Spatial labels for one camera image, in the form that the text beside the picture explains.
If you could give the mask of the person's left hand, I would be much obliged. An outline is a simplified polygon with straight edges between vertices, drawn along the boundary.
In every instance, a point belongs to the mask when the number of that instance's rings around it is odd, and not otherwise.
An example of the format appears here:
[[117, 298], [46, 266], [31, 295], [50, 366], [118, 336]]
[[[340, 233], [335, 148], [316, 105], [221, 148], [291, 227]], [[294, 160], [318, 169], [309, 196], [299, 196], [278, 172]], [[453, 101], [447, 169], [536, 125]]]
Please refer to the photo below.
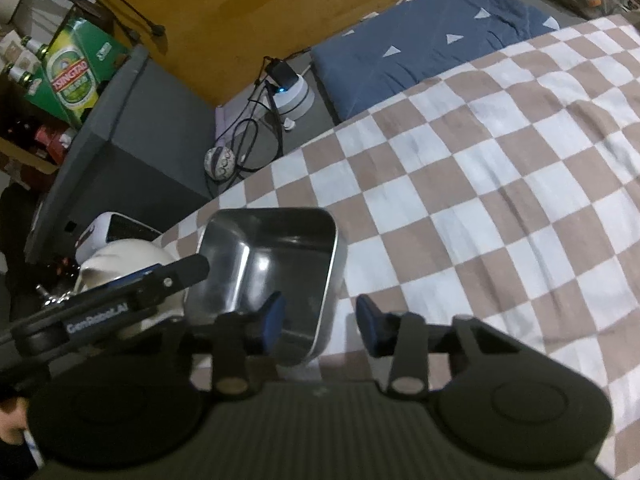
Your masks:
[[0, 403], [0, 439], [9, 445], [20, 445], [24, 441], [27, 423], [28, 401], [16, 398]]

